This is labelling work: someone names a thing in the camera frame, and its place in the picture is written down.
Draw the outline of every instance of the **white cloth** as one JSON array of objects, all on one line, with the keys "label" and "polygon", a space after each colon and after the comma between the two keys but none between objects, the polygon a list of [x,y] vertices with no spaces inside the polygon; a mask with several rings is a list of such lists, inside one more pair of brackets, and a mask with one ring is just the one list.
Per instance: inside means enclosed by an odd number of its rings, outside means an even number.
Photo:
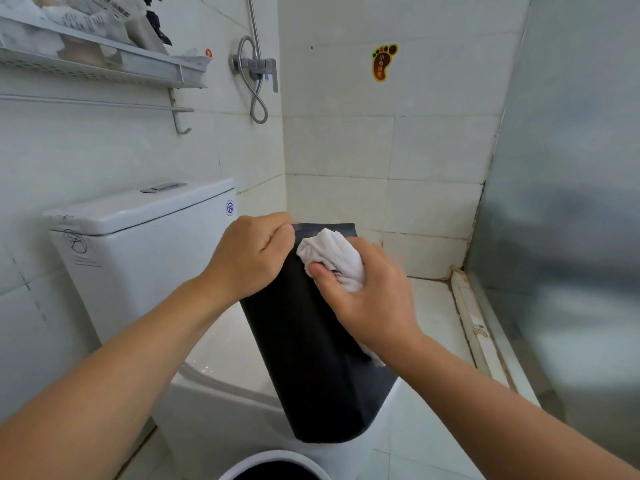
[{"label": "white cloth", "polygon": [[[335,275],[335,279],[348,292],[353,293],[364,286],[364,265],[360,253],[338,231],[324,228],[315,237],[303,239],[296,254],[302,259],[309,276],[309,264],[319,262]],[[385,365],[370,348],[363,344],[358,345],[378,367]]]}]

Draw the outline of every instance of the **person's left arm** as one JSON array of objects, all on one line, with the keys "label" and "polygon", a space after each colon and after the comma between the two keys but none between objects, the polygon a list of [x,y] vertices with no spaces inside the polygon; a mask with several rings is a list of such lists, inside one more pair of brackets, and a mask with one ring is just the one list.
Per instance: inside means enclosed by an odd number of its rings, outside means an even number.
[{"label": "person's left arm", "polygon": [[236,301],[269,284],[294,244],[286,213],[240,217],[183,283],[0,426],[3,478],[111,479],[180,364]]}]

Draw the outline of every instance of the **white toilet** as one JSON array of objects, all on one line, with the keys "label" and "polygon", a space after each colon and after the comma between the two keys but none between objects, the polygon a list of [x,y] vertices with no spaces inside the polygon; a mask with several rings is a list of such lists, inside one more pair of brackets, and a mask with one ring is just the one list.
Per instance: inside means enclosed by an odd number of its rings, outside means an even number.
[{"label": "white toilet", "polygon": [[[45,215],[51,238],[104,343],[199,274],[238,213],[229,179],[172,182]],[[302,455],[332,480],[354,480],[387,421],[398,386],[399,381],[372,425],[356,439],[341,444],[300,442],[236,304],[197,343],[152,415],[188,480],[217,479],[268,451]]]}]

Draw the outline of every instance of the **faucet handle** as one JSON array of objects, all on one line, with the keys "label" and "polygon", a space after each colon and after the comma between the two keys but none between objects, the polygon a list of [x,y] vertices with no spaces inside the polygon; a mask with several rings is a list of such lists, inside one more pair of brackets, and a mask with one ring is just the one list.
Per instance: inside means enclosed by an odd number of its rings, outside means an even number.
[{"label": "faucet handle", "polygon": [[278,68],[276,66],[276,59],[265,60],[265,73],[272,74],[273,76],[273,92],[278,92]]}]

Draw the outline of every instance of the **hand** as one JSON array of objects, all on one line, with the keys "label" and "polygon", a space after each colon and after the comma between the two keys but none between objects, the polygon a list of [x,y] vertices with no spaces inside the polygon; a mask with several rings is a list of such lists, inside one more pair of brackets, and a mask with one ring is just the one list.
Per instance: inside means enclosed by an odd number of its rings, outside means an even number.
[{"label": "hand", "polygon": [[272,282],[296,240],[286,212],[239,217],[220,239],[206,269],[196,280],[225,305],[251,296]]},{"label": "hand", "polygon": [[415,319],[411,284],[380,246],[362,237],[350,237],[348,241],[364,263],[367,282],[362,290],[349,293],[320,263],[312,263],[308,270],[343,327],[388,362],[396,347],[422,336]]}]

